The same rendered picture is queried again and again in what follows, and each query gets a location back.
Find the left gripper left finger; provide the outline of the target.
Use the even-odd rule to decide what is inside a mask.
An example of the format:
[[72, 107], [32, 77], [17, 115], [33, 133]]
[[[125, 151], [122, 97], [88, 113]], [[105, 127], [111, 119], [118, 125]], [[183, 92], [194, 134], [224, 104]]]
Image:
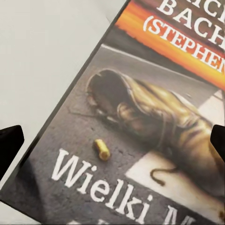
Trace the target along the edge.
[[20, 125], [0, 130], [0, 181], [24, 143]]

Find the hardback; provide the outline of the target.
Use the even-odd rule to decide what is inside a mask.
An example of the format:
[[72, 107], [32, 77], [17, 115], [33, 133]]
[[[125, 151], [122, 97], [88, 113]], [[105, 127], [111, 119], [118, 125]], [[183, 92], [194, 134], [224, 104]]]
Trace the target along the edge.
[[225, 225], [225, 0], [126, 0], [0, 189], [42, 225]]

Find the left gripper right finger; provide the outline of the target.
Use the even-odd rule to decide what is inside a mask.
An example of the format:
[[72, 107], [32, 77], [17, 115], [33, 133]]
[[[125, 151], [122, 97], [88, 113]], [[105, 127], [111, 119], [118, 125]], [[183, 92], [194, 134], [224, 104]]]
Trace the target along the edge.
[[217, 124], [214, 125], [210, 141], [225, 162], [225, 127]]

